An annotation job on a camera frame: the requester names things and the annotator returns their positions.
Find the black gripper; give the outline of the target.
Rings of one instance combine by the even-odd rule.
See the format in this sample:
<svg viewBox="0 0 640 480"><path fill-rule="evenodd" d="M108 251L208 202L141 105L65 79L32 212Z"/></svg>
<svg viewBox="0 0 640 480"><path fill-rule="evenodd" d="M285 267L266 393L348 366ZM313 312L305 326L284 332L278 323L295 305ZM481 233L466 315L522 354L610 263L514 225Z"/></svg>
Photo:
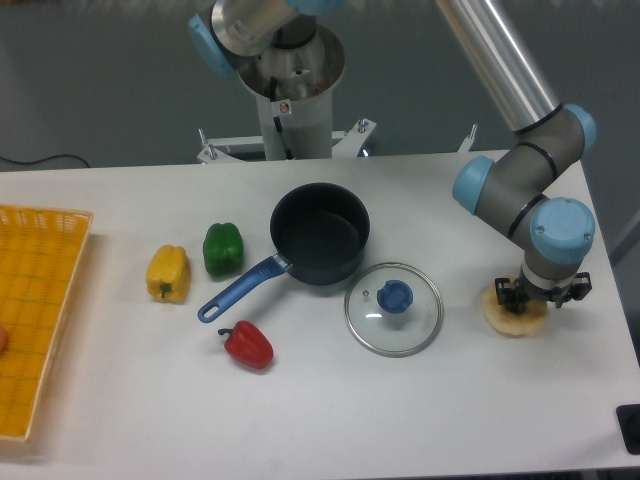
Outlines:
<svg viewBox="0 0 640 480"><path fill-rule="evenodd" d="M542 287L527 277L498 277L494 285L498 304L516 315L522 315L533 300L551 302L556 308L561 308L567 302L583 300L592 290L588 272L579 272L573 279L562 282L545 282Z"/></svg>

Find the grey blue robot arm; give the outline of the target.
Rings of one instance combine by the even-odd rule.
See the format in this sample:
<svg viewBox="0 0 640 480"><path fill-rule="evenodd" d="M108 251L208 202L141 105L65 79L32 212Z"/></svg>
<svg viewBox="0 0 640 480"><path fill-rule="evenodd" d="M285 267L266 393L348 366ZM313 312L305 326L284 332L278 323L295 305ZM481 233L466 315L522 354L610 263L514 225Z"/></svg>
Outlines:
<svg viewBox="0 0 640 480"><path fill-rule="evenodd" d="M348 158L363 145L364 124L332 138L332 90L345 57L317 18L337 8L335 1L217 1L189 20L206 64L238 76L254 94L270 160ZM472 159L452 189L461 206L523 250L517 278L496 280L497 301L520 314L537 300L580 300L591 288L580 265L594 219L583 204L545 192L591 148L595 122L557 99L499 3L442 1L439 9L517 138L498 161Z"/></svg>

